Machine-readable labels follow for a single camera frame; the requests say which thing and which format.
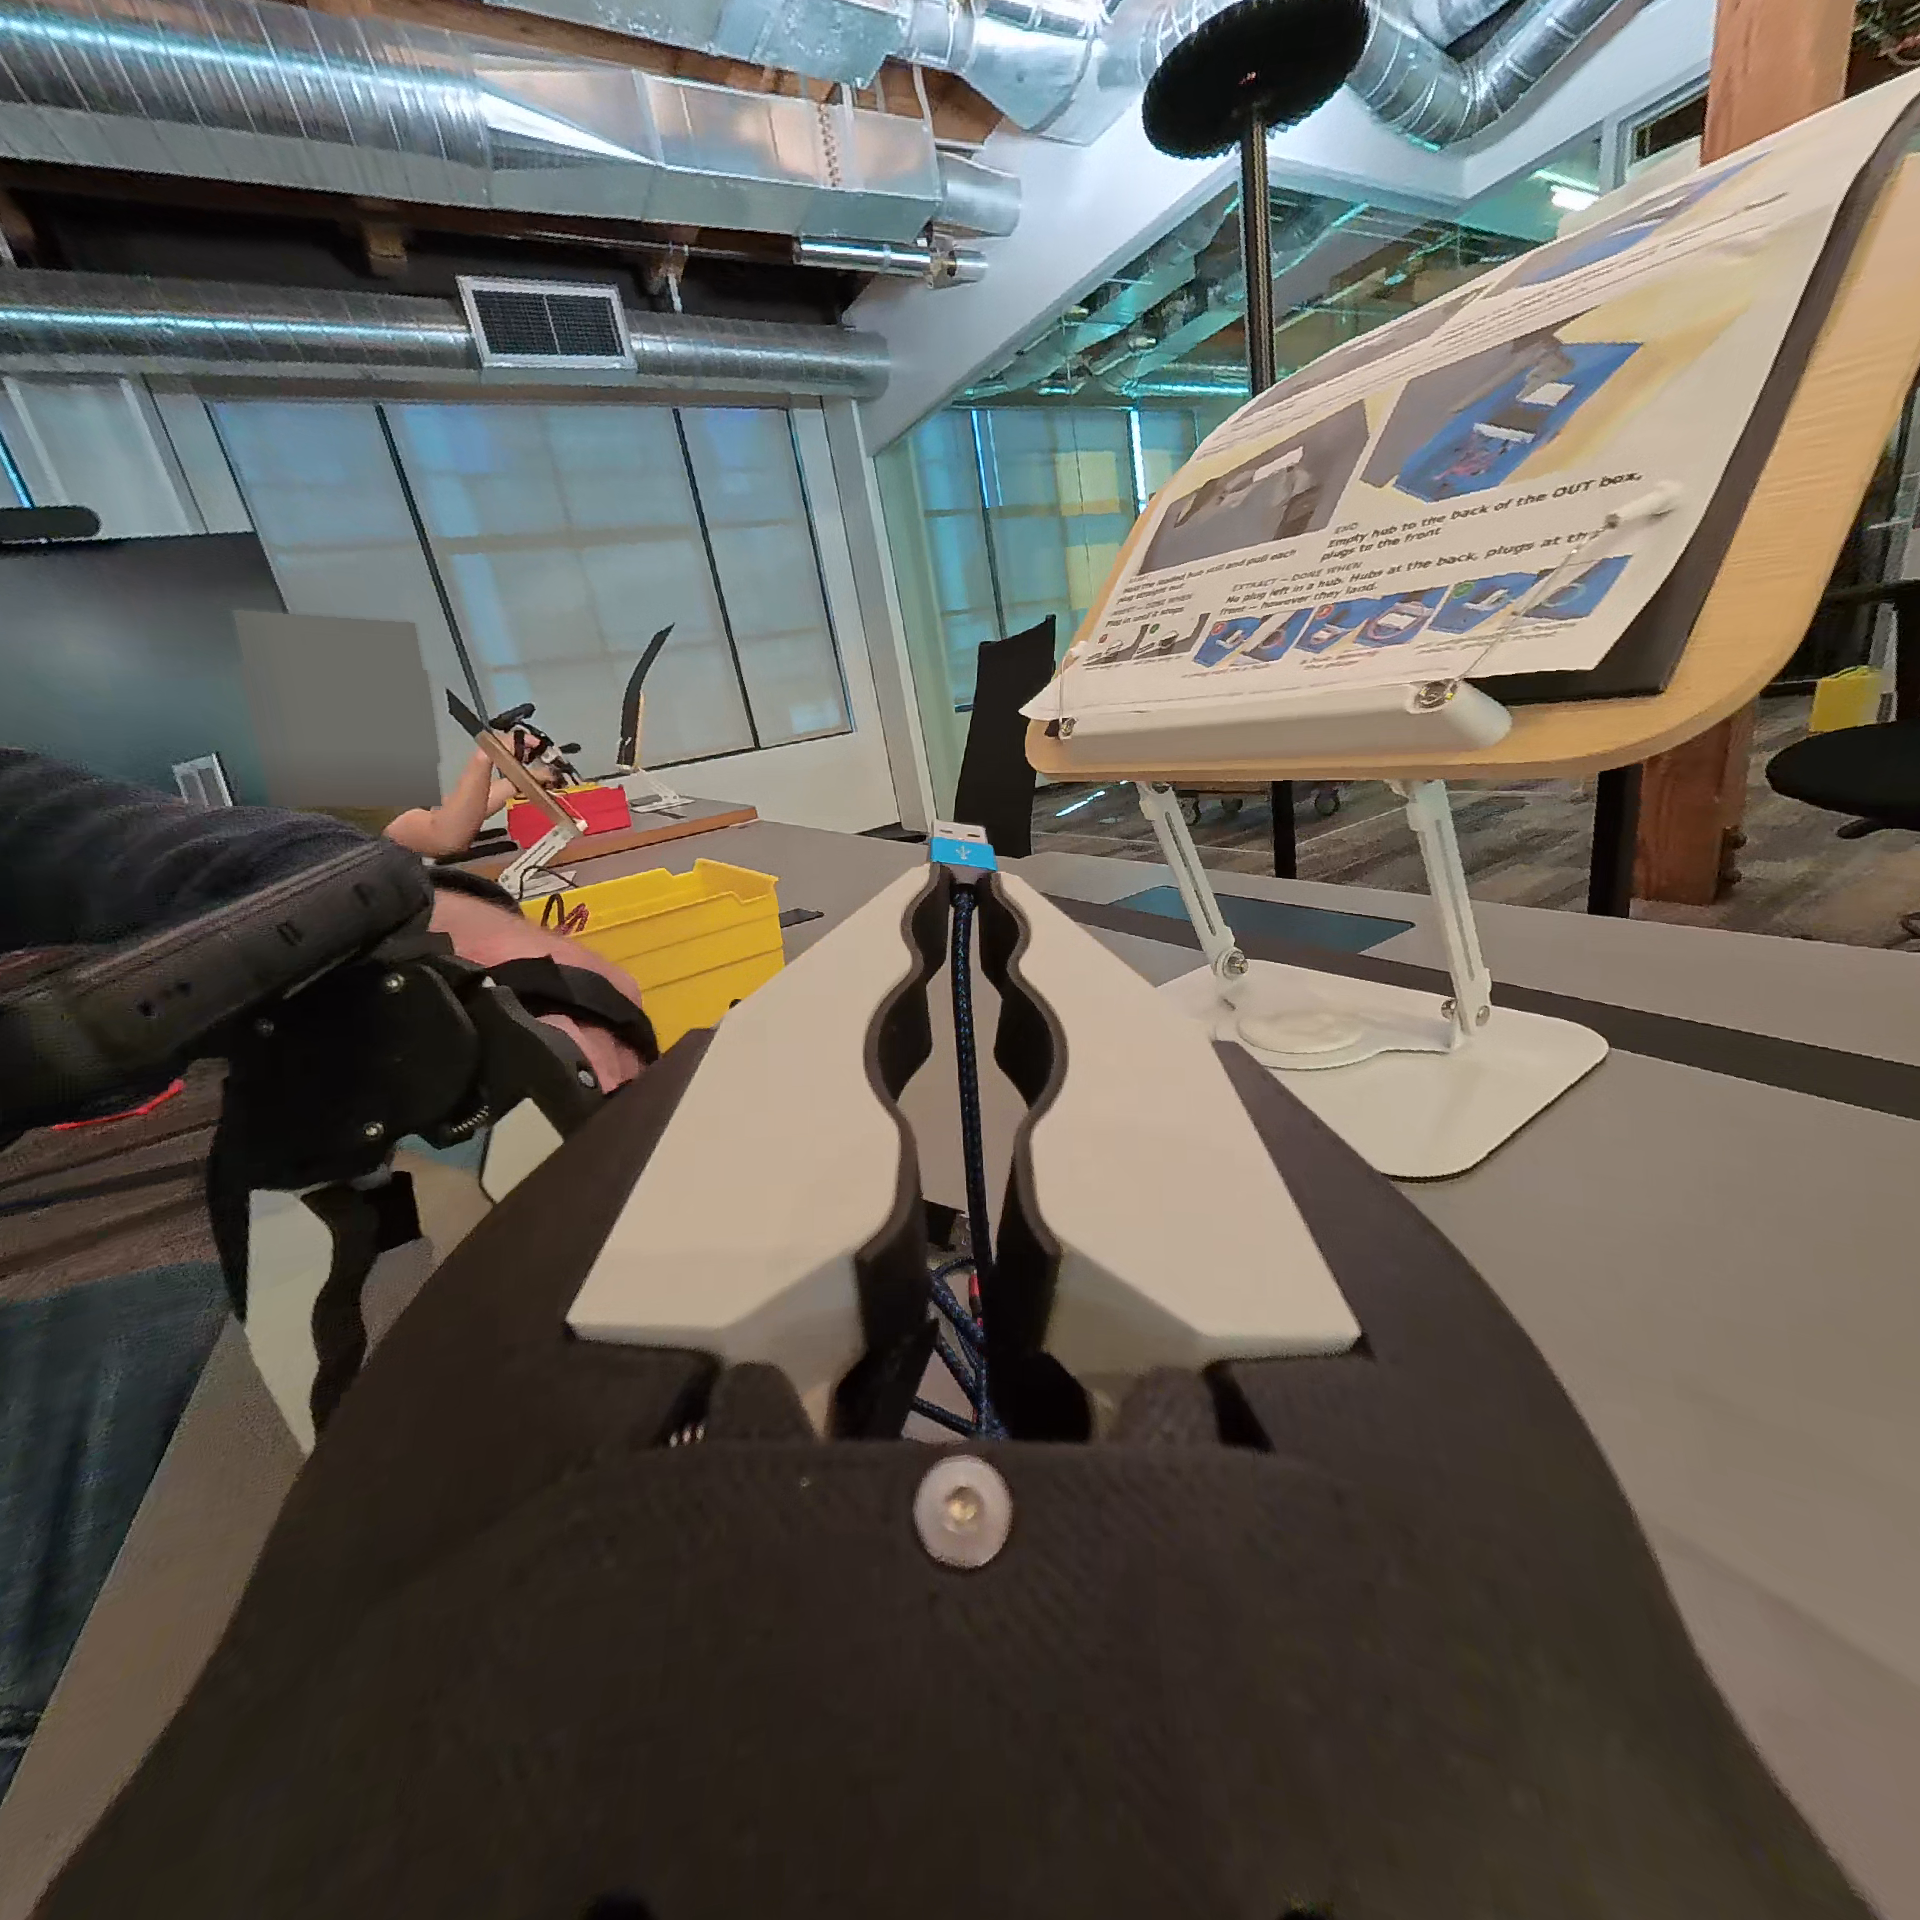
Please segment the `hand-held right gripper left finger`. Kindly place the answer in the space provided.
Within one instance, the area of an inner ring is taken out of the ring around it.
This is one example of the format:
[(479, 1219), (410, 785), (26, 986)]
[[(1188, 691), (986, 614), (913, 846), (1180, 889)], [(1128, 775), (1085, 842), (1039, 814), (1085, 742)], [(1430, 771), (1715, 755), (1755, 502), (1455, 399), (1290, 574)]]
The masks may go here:
[(952, 876), (919, 865), (705, 1038), (576, 1299), (586, 1342), (776, 1369), (828, 1436), (899, 1436), (935, 1319), (918, 1141)]

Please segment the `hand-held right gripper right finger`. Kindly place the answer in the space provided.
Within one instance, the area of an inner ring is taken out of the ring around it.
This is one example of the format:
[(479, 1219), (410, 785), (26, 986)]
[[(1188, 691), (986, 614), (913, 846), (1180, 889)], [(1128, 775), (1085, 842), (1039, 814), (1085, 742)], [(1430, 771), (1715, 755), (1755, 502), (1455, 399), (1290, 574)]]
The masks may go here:
[(1019, 876), (980, 882), (980, 966), (1022, 1099), (980, 1286), (1008, 1436), (1083, 1444), (1159, 1369), (1350, 1352), (1258, 1125), (1280, 1089)]

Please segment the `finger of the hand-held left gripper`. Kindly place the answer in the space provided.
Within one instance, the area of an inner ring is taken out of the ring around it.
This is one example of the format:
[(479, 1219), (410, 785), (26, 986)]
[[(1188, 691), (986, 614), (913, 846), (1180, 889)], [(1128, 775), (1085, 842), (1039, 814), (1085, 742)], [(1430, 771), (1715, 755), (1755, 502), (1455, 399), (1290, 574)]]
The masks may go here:
[(505, 1202), (505, 1196), (559, 1145), (562, 1131), (533, 1099), (520, 1099), (509, 1115), (496, 1116), (485, 1135), (478, 1188), (488, 1202)]
[[(315, 1305), (332, 1265), (332, 1228), (309, 1192), (256, 1192), (249, 1201), (249, 1315), (246, 1339), (260, 1381), (303, 1456), (315, 1449)], [(429, 1276), (429, 1234), (413, 1214), (413, 1238), (380, 1251), (360, 1295), (368, 1349), (380, 1345)]]

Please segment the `yellow bin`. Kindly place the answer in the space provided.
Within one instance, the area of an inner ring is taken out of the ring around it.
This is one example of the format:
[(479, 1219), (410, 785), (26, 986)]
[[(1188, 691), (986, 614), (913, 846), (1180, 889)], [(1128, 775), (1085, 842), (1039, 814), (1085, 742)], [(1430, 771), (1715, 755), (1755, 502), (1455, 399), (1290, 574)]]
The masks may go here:
[(708, 1028), (782, 972), (776, 876), (699, 858), (520, 901), (546, 931), (626, 972), (659, 1048)]

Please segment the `person's left forearm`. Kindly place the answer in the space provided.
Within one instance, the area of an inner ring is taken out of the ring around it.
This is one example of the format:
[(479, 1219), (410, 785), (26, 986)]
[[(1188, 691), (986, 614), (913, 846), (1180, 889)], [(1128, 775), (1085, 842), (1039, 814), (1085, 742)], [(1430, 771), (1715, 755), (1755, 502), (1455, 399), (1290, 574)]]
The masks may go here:
[(3, 986), (219, 919), (283, 964), (356, 956), (435, 911), (418, 854), (273, 805), (195, 809), (3, 749)]

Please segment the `person's left hand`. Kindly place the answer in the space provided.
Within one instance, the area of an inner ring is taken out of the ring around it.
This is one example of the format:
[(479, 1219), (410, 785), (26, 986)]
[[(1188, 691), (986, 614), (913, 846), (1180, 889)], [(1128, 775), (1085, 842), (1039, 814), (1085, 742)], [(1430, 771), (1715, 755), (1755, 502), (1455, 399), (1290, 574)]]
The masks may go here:
[[(558, 966), (570, 966), (576, 972), (590, 972), (602, 976), (612, 991), (623, 994), (629, 1004), (639, 1005), (636, 982), (612, 966), (602, 954), (580, 948), (575, 939), (565, 939), (542, 925), (532, 924), (513, 904), (499, 904), (482, 898), (468, 885), (449, 885), (435, 881), (435, 914), (432, 928), (446, 934), (455, 942), (455, 951), (468, 964), (496, 969), (513, 961), (540, 961), (549, 956)], [(540, 1014), (536, 1018), (550, 1031), (575, 1044), (593, 1072), (599, 1091), (618, 1091), (643, 1074), (648, 1061), (639, 1048), (623, 1039), (613, 1028), (596, 1021), (576, 1021), (569, 1014)]]

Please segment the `person's leg in jeans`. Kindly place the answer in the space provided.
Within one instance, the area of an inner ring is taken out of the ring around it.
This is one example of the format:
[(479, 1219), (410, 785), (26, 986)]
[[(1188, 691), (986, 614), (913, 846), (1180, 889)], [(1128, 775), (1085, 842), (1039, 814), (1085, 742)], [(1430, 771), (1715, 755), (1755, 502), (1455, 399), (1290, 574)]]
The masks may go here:
[(3, 1789), (229, 1311), (215, 1261), (3, 1305)]

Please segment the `red bin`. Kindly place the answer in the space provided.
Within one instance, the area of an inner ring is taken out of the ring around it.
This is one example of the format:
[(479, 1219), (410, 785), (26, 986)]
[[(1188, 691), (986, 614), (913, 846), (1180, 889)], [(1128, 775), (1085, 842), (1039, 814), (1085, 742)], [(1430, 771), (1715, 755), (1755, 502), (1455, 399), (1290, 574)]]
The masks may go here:
[[(580, 824), (580, 835), (618, 835), (632, 828), (632, 798), (623, 785), (565, 785), (553, 799)], [(553, 825), (540, 804), (518, 799), (505, 805), (505, 831), (518, 848), (540, 842)]]

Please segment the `black display screen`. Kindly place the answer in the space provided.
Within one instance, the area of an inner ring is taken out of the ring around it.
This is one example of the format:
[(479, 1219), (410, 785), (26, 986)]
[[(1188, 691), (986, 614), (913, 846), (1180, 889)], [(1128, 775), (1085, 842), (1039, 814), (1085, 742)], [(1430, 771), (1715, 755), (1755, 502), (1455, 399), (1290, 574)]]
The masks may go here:
[(265, 799), (238, 612), (283, 612), (256, 534), (3, 548), (3, 742), (173, 794), (218, 755)]

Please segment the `black office chair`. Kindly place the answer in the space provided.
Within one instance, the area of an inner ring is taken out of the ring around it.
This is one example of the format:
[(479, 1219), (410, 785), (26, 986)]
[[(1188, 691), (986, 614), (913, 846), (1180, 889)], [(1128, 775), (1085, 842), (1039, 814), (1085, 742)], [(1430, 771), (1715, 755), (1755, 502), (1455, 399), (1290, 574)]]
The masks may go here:
[(1036, 771), (1026, 758), (1032, 704), (1056, 669), (1056, 618), (1048, 612), (973, 656), (973, 706), (945, 819), (980, 828), (1000, 858), (1029, 858)]
[(1895, 719), (1808, 735), (1766, 766), (1786, 799), (1836, 811), (1862, 831), (1918, 831), (1918, 579), (1836, 589), (1816, 612), (1888, 605), (1895, 614)]

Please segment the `white vent grille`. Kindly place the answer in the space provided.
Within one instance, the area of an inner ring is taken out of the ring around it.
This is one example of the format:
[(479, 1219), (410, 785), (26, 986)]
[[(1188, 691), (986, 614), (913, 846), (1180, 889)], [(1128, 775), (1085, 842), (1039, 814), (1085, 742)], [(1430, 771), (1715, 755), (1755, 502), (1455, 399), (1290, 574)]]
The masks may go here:
[(626, 301), (613, 284), (472, 274), (455, 284), (479, 368), (636, 372)]

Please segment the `printed instruction sheet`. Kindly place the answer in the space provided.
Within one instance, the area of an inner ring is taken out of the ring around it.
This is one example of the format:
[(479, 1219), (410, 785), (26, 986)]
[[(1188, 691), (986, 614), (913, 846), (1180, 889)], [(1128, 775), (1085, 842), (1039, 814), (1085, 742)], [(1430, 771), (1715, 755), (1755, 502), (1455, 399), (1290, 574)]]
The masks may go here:
[(1918, 78), (1688, 174), (1290, 372), (1156, 491), (1069, 704), (1596, 669), (1735, 474)]

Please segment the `wooden board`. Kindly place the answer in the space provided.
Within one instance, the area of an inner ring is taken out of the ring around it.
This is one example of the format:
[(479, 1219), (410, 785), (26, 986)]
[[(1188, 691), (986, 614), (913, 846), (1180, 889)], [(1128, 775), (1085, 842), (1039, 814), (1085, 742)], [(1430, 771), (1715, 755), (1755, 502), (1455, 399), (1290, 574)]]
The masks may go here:
[[(1905, 306), (1918, 245), (1918, 125), (1900, 158), (1872, 161), (1848, 192), (1839, 241), (1816, 269), (1819, 329), (1799, 324), (1786, 372), (1769, 376), (1760, 424), (1735, 456), (1706, 528), (1685, 545), (1678, 582), (1653, 595), (1596, 666), (1573, 675), (1463, 679), (1512, 714), (1509, 735), (1473, 764), (1439, 771), (1400, 761), (1386, 775), (1340, 769), (1325, 779), (1579, 776), (1656, 758), (1742, 709), (1796, 649), (1839, 551), (1876, 448), (1918, 375), (1918, 316)], [(1046, 776), (1119, 776), (1113, 764), (1072, 764), (1039, 726), (1026, 755)], [(1230, 758), (1210, 779), (1308, 779), (1300, 764), (1258, 771)]]

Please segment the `silver air duct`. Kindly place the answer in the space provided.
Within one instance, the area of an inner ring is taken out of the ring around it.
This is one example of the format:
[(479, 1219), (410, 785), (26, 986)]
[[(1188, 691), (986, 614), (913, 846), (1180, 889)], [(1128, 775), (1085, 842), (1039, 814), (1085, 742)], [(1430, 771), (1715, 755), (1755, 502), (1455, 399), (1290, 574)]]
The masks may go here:
[(922, 121), (295, 2), (5, 2), (3, 158), (880, 251), (1008, 236)]
[(1570, 131), (1666, 104), (1706, 79), (1712, 2), (1506, 2), (1465, 44), (1439, 2), (1368, 2), (1345, 92), (1418, 151), (1486, 151), (1523, 131)]
[(875, 399), (886, 344), (816, 324), (629, 309), (636, 372), (488, 372), (455, 296), (179, 278), (3, 271), (3, 372), (158, 375), (249, 388), (580, 388)]

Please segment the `wooden post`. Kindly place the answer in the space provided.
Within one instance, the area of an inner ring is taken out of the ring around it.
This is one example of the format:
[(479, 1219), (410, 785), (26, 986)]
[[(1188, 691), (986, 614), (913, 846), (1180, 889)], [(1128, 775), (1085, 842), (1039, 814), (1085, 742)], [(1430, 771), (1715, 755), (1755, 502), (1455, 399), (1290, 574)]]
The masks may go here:
[[(1718, 2), (1700, 161), (1819, 115), (1845, 94), (1855, 2)], [(1708, 905), (1738, 876), (1756, 709), (1629, 771), (1630, 901)]]

